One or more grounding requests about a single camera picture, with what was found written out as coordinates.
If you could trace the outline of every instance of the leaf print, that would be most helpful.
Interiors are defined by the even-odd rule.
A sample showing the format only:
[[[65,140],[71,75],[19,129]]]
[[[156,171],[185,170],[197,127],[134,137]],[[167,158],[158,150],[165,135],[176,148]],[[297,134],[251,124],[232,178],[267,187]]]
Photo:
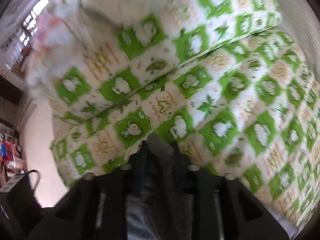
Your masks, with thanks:
[[[219,34],[218,40],[220,40],[224,37],[224,35],[226,35],[228,28],[229,27],[227,26],[227,23],[225,23],[224,25],[221,25],[220,27],[215,29]]]
[[[217,108],[213,105],[213,103],[214,100],[210,97],[210,95],[207,95],[207,102],[202,102],[202,105],[197,108],[198,110],[205,113],[205,119],[207,118],[208,114],[211,114],[211,108]]]
[[[64,117],[60,117],[63,122],[67,122],[70,124],[81,124],[84,122],[84,119],[74,115],[71,112],[66,112]]]
[[[186,29],[185,29],[185,28],[182,28],[182,29],[180,30],[180,35],[181,35],[181,36],[184,35],[185,32],[186,32]]]
[[[224,162],[228,166],[236,166],[240,162],[242,156],[243,153],[240,152],[240,149],[234,148],[232,154],[230,154]]]
[[[81,112],[94,114],[95,112],[97,112],[96,104],[87,101],[87,106],[85,106],[85,107],[81,110]]]
[[[289,109],[280,104],[280,108],[277,108],[281,112],[281,120],[284,122],[286,114],[289,112]]]
[[[167,66],[168,62],[165,60],[158,60],[156,62],[151,63],[147,69],[150,71],[150,74],[158,74],[161,70],[163,70]]]
[[[130,103],[131,103],[131,100],[129,100],[129,99],[125,99],[125,100],[123,100],[122,102],[119,103],[117,108],[118,108],[118,110],[120,111],[121,114],[123,113],[124,106],[127,106]]]

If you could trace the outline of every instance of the green and white bedspread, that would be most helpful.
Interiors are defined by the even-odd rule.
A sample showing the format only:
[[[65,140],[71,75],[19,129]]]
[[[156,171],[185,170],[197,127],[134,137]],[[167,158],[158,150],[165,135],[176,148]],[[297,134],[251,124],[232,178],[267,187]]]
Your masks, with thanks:
[[[299,46],[266,30],[274,0],[188,1],[49,70],[59,174],[109,173],[155,132],[300,225],[320,198],[320,85]]]

